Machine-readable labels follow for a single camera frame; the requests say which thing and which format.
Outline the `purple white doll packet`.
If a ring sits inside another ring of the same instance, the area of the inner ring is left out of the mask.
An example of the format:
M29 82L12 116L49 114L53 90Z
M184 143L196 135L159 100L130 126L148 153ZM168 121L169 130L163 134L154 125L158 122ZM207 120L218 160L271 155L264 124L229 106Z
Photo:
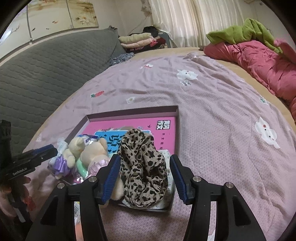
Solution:
M96 135L81 134L78 137L81 137L84 140L85 145L92 144L93 142L97 142L99 140L99 136Z

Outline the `painted wall panel art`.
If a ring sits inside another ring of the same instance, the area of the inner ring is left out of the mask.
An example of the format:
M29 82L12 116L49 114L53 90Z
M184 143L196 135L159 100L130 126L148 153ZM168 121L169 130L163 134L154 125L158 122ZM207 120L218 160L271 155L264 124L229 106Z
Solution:
M98 26L94 6L90 1L31 1L16 15L1 36L1 58L47 35Z

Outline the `pink quilted comforter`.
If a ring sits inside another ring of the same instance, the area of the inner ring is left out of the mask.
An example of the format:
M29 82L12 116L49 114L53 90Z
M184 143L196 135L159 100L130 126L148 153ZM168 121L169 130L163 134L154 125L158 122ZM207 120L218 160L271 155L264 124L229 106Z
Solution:
M239 44L209 44L204 53L213 59L235 63L282 99L295 118L295 63L252 40Z

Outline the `shallow grey cardboard box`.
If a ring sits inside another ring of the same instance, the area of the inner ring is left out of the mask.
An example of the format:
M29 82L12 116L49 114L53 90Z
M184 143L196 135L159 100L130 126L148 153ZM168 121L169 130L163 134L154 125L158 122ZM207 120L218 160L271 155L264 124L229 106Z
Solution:
M65 139L69 185L98 179L94 196L127 208L167 212L175 184L170 156L178 152L177 106L86 115Z

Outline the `teddy bear purple dress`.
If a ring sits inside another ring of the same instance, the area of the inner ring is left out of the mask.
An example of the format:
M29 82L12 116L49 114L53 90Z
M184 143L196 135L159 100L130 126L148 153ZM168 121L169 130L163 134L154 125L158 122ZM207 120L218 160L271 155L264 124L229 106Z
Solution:
M53 173L56 179L66 177L72 172L84 149L85 142L81 137L74 137L70 141L67 149L55 161Z

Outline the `green fleece blanket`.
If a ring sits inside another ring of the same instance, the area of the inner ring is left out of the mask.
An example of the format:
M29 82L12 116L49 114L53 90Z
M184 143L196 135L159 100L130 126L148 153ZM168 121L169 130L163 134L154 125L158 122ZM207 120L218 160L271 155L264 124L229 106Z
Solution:
M283 53L282 49L274 44L274 36L255 19L247 18L242 26L233 25L221 31L209 32L206 37L214 45L222 42L234 45L256 40L278 54Z

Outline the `blue patterned cloth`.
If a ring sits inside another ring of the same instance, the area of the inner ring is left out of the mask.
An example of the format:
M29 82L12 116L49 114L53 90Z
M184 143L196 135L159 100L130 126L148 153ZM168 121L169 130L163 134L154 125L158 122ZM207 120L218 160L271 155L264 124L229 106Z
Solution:
M110 66L114 66L116 64L120 64L123 63L125 61L130 60L131 58L134 57L134 53L125 53L125 54L121 54L117 57L114 57L110 60Z

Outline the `pink and blue book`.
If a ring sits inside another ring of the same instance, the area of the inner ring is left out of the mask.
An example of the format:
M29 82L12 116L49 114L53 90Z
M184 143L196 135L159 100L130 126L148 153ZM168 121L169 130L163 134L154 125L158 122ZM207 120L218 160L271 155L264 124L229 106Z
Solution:
M157 151L176 153L176 117L131 118L91 121L82 134L96 135L107 140L109 154L119 149L138 150L153 146Z

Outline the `yellow white wipes packet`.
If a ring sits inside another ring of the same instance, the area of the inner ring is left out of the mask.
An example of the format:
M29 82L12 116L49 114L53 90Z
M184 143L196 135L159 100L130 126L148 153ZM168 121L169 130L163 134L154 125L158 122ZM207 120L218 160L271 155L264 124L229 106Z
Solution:
M74 224L75 224L75 231L81 229L81 217L80 217L80 202L74 202Z

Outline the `leopard print scrunchie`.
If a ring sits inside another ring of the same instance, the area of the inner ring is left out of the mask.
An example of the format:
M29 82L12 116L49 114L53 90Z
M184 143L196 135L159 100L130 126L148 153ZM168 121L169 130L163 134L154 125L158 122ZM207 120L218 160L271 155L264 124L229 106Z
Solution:
M150 208L160 202L168 188L166 161L153 146L143 149L119 149L120 174L123 178L124 198L136 208Z

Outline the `cream sheer curtains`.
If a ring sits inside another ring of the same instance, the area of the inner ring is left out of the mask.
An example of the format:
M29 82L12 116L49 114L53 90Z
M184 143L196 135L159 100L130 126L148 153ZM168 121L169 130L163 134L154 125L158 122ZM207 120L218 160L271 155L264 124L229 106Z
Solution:
M202 47L206 34L243 24L243 1L142 1L153 26L168 34L174 47Z

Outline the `green white tissue pack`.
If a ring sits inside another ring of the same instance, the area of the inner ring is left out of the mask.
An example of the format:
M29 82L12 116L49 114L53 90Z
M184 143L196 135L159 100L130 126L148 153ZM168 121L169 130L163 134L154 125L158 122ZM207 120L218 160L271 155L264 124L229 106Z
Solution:
M59 138L57 140L57 154L55 157L51 158L48 162L48 169L50 171L53 171L53 167L54 167L54 164L55 164L55 161L56 159L61 156L63 154L63 152L67 149L68 147L68 144L67 142L65 141L65 138Z

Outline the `teddy bear pink bow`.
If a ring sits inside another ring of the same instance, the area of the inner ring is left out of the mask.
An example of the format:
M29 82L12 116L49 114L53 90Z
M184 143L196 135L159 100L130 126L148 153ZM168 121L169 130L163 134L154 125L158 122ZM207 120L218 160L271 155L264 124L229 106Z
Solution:
M97 141L86 145L80 155L80 160L88 171L88 177L95 176L99 169L107 166L110 161L107 150L107 140L105 138L99 138ZM123 195L123 181L121 180L121 175L118 174L111 199L118 201L123 197Z

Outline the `green sponge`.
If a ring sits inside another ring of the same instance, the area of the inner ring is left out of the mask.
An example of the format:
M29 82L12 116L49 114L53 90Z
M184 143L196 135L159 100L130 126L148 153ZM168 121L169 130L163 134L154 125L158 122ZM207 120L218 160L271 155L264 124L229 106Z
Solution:
M83 180L86 180L88 177L88 171L84 167L80 158L77 160L76 166L77 166L77 172L79 173L79 175L82 177Z

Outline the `grey quilted headboard cover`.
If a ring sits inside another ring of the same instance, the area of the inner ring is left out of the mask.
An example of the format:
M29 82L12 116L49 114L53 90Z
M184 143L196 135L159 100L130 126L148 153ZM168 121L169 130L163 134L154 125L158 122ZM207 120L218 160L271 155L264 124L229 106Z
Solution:
M11 152L23 152L45 120L124 53L118 31L75 32L36 44L1 65L1 119L11 123Z

